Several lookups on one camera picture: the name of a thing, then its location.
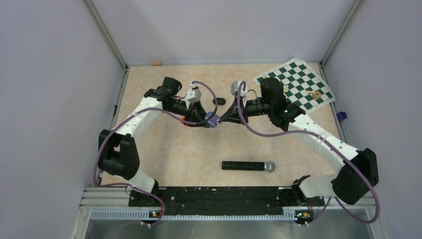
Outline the black earbud charging case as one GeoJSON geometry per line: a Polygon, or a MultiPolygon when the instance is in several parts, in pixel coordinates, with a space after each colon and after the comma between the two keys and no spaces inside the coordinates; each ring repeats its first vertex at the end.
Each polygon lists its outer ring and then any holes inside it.
{"type": "Polygon", "coordinates": [[[226,100],[224,98],[216,98],[212,101],[214,104],[217,104],[218,106],[222,106],[226,104],[226,100]]]}

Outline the grey oval charging case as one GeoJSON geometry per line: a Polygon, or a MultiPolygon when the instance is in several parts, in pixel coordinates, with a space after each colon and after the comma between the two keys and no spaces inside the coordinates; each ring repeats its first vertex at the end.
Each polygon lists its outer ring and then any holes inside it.
{"type": "Polygon", "coordinates": [[[208,112],[206,114],[205,118],[207,119],[207,125],[210,128],[215,128],[219,125],[220,117],[217,114],[213,115],[212,117],[211,117],[211,115],[212,115],[212,112],[208,112]]]}

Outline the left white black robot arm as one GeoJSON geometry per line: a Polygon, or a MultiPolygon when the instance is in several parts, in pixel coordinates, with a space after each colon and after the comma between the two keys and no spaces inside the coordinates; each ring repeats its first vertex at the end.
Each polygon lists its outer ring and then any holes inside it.
{"type": "Polygon", "coordinates": [[[211,118],[202,107],[200,81],[192,81],[184,98],[177,96],[182,83],[165,77],[161,86],[149,89],[137,107],[112,130],[104,129],[99,135],[96,156],[98,169],[123,179],[123,185],[132,186],[148,206],[159,201],[158,182],[140,168],[136,141],[161,114],[167,114],[191,127],[210,126],[211,118]]]}

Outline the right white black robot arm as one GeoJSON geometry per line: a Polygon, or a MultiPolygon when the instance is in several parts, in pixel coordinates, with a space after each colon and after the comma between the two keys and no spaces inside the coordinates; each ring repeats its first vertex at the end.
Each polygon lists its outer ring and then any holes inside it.
{"type": "Polygon", "coordinates": [[[220,120],[247,124],[249,117],[267,116],[282,135],[293,134],[332,167],[334,174],[304,176],[295,181],[298,188],[292,191],[292,199],[296,204],[305,205],[313,197],[322,196],[354,205],[379,183],[374,151],[350,146],[319,126],[301,107],[286,99],[284,85],[276,78],[264,79],[260,90],[260,97],[249,100],[246,83],[233,82],[234,102],[220,120]]]}

